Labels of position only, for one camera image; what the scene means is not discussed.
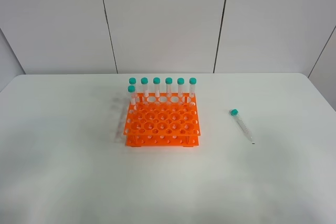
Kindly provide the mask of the orange test tube rack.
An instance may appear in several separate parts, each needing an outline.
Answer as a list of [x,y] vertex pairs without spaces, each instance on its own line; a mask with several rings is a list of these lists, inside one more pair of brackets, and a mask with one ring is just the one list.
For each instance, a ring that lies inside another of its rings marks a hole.
[[126,146],[181,146],[199,145],[201,135],[196,97],[177,93],[157,98],[138,93],[135,104],[129,104],[123,134]]

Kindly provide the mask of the second row teal-capped tube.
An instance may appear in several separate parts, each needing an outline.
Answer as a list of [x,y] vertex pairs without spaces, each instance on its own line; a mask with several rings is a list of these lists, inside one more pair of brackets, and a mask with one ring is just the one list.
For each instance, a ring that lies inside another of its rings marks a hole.
[[136,105],[137,93],[136,93],[136,90],[135,90],[135,86],[134,85],[129,85],[128,86],[128,92],[130,94],[130,104],[131,105]]

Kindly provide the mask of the teal-capped test tube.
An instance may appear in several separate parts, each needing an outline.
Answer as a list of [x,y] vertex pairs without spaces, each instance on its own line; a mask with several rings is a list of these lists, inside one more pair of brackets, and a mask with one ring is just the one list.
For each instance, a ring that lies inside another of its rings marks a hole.
[[240,129],[242,130],[243,134],[245,137],[252,143],[255,144],[255,141],[253,139],[252,133],[250,129],[247,127],[245,122],[243,121],[242,117],[240,116],[239,112],[237,109],[232,109],[230,110],[230,115],[233,117],[233,119],[236,121]]

